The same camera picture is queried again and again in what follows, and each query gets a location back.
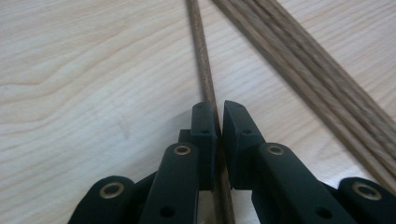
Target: metal grommet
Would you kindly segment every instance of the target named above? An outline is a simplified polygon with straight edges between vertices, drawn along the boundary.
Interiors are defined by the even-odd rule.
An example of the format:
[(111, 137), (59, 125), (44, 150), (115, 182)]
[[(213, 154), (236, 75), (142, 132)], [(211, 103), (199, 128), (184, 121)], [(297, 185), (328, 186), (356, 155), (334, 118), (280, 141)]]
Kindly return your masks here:
[(124, 186), (120, 182), (112, 182), (109, 184), (104, 185), (100, 191), (99, 195), (104, 199), (112, 199), (124, 191)]
[(352, 185), (352, 188), (353, 191), (368, 200), (378, 201), (382, 198), (382, 195), (378, 190), (361, 182), (355, 182)]
[(285, 153), (285, 150), (281, 147), (268, 147), (267, 150), (277, 156), (283, 155), (283, 153)]
[(191, 148), (186, 147), (186, 146), (178, 146), (178, 147), (175, 147), (174, 152), (177, 155), (184, 156), (191, 152)]

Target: clamp jaw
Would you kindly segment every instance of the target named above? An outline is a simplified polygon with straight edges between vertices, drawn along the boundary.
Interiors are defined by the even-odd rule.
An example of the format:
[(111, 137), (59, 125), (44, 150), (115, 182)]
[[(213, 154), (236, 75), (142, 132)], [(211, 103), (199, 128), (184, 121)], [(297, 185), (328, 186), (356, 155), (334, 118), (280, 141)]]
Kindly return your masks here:
[[(196, 223), (198, 192), (212, 190), (217, 146), (212, 108), (192, 108), (190, 130), (165, 150), (158, 171), (134, 183), (98, 181), (69, 223)], [(266, 143), (244, 106), (226, 101), (222, 141), (231, 188), (252, 190), (261, 223), (395, 223), (396, 197), (351, 177), (334, 189), (285, 146)]]

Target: wooden table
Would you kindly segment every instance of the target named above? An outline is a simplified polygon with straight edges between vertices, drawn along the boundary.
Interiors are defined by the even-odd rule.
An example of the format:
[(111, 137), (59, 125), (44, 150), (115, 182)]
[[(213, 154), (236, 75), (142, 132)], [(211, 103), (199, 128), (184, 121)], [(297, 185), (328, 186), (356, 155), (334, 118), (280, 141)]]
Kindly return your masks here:
[[(396, 119), (396, 2), (280, 2)], [(371, 178), (213, 3), (200, 5), (219, 112), (245, 105), (267, 141), (327, 184)], [(151, 174), (201, 101), (184, 1), (2, 1), (0, 39), (1, 223), (66, 223), (97, 180)], [(250, 192), (233, 203), (237, 223), (258, 222)]]

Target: wooden rod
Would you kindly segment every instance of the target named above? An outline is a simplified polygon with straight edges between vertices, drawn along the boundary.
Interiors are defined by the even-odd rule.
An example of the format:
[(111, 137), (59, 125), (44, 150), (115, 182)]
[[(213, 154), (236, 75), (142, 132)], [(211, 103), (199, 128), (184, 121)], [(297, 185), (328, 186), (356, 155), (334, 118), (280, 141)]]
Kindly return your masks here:
[(233, 224), (235, 223), (235, 218), (233, 213), (233, 201), (230, 192), (231, 188), (228, 179), (224, 150), (220, 141), (221, 129), (219, 125), (219, 114), (216, 103), (216, 95), (213, 86), (212, 74), (210, 72), (204, 27), (202, 25), (201, 14), (197, 0), (187, 0), (187, 8), (190, 14), (191, 31), (198, 64), (198, 74), (201, 79), (202, 92), (204, 95), (204, 100), (209, 101), (212, 105), (216, 134), (218, 136), (215, 186), (213, 192), (216, 208), (216, 218), (218, 223)]
[(394, 121), (275, 0), (213, 0), (366, 169), (396, 192)]

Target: thin wooden stick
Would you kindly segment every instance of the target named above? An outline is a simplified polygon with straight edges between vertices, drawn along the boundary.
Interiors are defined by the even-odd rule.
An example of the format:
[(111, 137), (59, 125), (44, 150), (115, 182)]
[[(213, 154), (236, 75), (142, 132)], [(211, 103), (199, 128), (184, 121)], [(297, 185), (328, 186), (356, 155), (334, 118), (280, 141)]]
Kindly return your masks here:
[(346, 148), (396, 192), (394, 122), (341, 66), (275, 0), (214, 2)]
[(216, 134), (218, 136), (218, 150), (216, 153), (216, 174), (215, 174), (215, 208), (218, 223), (235, 223), (233, 214), (233, 201), (230, 192), (230, 182), (228, 179), (227, 166), (224, 151), (221, 145), (221, 130), (219, 125), (219, 114), (216, 103), (215, 90), (213, 87), (212, 74), (210, 72), (209, 58), (207, 55), (204, 27), (202, 25), (201, 14), (197, 0), (187, 0), (189, 9), (191, 30), (194, 40), (195, 53), (198, 63), (198, 73), (201, 79), (204, 99), (212, 105)]

